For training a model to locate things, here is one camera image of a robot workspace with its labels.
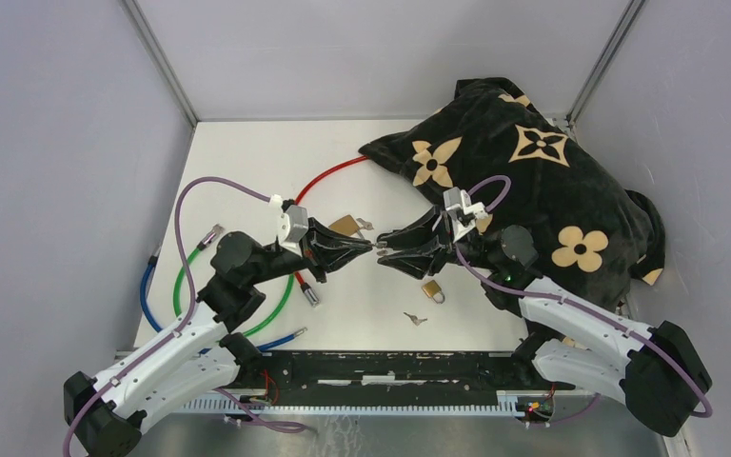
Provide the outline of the large brass padlock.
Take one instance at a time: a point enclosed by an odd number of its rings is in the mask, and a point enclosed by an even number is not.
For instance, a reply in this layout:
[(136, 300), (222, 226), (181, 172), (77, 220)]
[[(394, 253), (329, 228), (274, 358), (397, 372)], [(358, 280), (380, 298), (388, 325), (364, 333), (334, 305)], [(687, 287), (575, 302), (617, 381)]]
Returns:
[(328, 228), (338, 234), (342, 234), (347, 237), (358, 237), (364, 239), (364, 236), (361, 233), (360, 224), (350, 214), (334, 221), (328, 226)]

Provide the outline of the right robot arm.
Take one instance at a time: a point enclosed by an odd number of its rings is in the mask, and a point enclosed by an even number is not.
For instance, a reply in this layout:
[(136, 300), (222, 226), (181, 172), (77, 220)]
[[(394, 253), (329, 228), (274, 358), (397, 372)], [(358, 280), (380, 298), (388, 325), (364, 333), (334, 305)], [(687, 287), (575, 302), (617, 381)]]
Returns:
[(467, 260), (463, 241), (475, 221), (434, 207), (405, 228), (378, 236), (388, 248), (381, 265), (416, 279), (458, 263), (481, 284), (500, 310), (551, 330), (533, 352), (511, 364), (514, 381), (524, 388), (545, 380), (582, 387), (615, 400), (644, 426), (667, 437), (677, 435), (691, 417), (713, 414), (707, 396), (713, 386), (687, 332), (664, 321), (658, 326), (615, 314), (559, 286), (547, 276), (518, 287), (480, 273)]

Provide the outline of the red cable lock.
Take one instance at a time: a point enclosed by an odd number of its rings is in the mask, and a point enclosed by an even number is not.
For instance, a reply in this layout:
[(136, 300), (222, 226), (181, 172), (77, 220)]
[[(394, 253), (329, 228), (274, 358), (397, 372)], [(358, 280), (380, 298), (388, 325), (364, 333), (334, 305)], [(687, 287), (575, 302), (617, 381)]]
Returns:
[[(346, 169), (348, 167), (351, 167), (351, 166), (354, 166), (354, 165), (363, 163), (366, 160), (367, 160), (366, 157), (361, 156), (361, 157), (358, 157), (358, 158), (354, 158), (354, 159), (345, 161), (345, 162), (343, 162), (341, 164), (338, 164), (338, 165), (336, 165), (336, 166), (334, 166), (334, 167), (332, 167), (330, 169), (327, 169), (327, 170), (321, 172), (318, 176), (316, 176), (315, 178), (313, 178), (309, 183), (307, 183), (303, 187), (303, 189), (298, 193), (298, 195), (297, 195), (297, 197), (295, 199), (295, 202), (297, 204), (301, 203), (303, 201), (303, 199), (306, 197), (306, 195), (315, 186), (317, 186), (321, 181), (323, 181), (324, 179), (328, 178), (332, 174), (334, 174), (334, 173), (336, 173), (338, 171), (341, 171), (343, 169)], [(315, 292), (315, 290), (312, 288), (312, 286), (309, 285), (306, 282), (306, 280), (303, 278), (303, 276), (302, 276), (302, 274), (300, 272), (294, 273), (293, 274), (293, 278), (294, 278), (294, 281), (298, 284), (298, 286), (299, 286), (301, 292), (303, 293), (303, 295), (305, 296), (307, 302), (312, 307), (317, 307), (321, 303), (321, 301), (320, 301), (320, 298), (318, 297), (317, 293)]]

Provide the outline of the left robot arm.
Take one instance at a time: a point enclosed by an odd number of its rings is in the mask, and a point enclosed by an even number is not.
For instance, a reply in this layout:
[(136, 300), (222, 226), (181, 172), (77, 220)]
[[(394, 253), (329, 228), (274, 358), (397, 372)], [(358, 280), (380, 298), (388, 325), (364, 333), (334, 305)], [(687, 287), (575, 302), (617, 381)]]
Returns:
[(232, 382), (254, 385), (260, 352), (239, 328), (266, 299), (257, 285), (305, 269), (324, 282), (371, 249), (315, 219), (265, 246), (242, 231), (226, 234), (211, 260), (214, 275), (183, 314), (113, 366), (64, 383), (64, 455), (78, 440), (90, 456), (126, 456), (189, 401)]

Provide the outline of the small brass padlock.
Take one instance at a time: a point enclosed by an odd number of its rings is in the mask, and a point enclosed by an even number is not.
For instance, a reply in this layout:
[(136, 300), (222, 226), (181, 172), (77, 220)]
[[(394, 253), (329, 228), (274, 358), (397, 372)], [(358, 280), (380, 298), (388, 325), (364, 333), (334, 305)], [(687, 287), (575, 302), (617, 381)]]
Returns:
[(430, 280), (422, 284), (421, 290), (432, 302), (436, 304), (443, 304), (445, 302), (445, 293), (435, 280)]

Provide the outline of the small padlock keys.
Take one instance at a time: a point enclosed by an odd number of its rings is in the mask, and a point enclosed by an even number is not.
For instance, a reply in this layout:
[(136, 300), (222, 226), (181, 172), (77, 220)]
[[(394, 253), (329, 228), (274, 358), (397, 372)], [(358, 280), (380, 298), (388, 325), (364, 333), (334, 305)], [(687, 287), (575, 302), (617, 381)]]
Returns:
[(407, 312), (404, 312), (404, 316), (405, 316), (405, 317), (407, 317), (407, 318), (408, 318), (408, 319), (410, 320), (410, 322), (411, 322), (411, 323), (412, 323), (412, 324), (413, 324), (414, 326), (416, 326), (416, 327), (418, 327), (418, 326), (420, 326), (421, 324), (423, 324), (423, 323), (425, 323), (425, 322), (427, 322), (427, 321), (428, 321), (428, 319), (427, 319), (427, 318), (421, 318), (421, 317), (418, 317), (417, 315), (414, 315), (414, 314), (410, 314), (410, 313), (407, 313)]

